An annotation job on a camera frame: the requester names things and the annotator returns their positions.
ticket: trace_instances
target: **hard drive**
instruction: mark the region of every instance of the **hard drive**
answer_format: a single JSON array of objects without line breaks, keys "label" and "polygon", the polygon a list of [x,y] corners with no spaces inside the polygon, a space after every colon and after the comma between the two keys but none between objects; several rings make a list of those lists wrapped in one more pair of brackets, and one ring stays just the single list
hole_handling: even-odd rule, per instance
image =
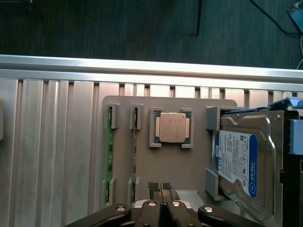
[{"label": "hard drive", "polygon": [[225,114],[214,132],[213,170],[222,191],[253,219],[282,226],[285,111]]}]

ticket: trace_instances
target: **dark floor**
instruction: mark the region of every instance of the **dark floor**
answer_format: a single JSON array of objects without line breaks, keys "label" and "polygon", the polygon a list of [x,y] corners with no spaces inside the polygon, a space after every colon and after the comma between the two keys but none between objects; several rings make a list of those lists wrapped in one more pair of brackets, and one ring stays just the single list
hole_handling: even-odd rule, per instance
[{"label": "dark floor", "polygon": [[[48,21],[0,4],[0,53],[294,69],[300,40],[248,0],[34,0]],[[281,27],[298,0],[255,0]]]}]

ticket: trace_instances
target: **white cable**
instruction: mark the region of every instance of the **white cable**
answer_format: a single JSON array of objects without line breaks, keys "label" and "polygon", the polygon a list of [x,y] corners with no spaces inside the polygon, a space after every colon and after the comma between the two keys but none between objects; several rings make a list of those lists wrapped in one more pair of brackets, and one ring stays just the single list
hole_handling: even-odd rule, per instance
[{"label": "white cable", "polygon": [[298,64],[296,70],[301,66],[301,64],[302,64],[302,62],[303,62],[303,46],[302,46],[302,41],[303,41],[303,35],[301,36],[301,40],[300,40],[300,48],[301,48],[302,60],[301,60],[300,63]]}]

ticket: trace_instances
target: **hard drive label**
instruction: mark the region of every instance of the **hard drive label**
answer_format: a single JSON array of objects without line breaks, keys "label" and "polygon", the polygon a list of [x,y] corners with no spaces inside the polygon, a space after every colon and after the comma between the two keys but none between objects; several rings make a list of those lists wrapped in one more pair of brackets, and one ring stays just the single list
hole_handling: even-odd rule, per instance
[{"label": "hard drive label", "polygon": [[257,196],[257,137],[252,134],[219,131],[215,138],[218,174],[235,183],[251,197]]}]

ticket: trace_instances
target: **black cable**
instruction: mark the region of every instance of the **black cable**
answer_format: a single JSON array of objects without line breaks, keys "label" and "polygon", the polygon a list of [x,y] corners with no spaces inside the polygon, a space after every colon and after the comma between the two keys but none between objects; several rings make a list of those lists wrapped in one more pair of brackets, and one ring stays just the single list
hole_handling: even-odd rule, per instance
[{"label": "black cable", "polygon": [[293,33],[293,32],[287,32],[285,31],[279,24],[276,22],[267,12],[264,11],[257,3],[255,3],[254,0],[249,0],[255,7],[258,8],[265,16],[267,16],[278,28],[281,32],[283,32],[285,35],[289,36],[300,36],[299,33]]}]

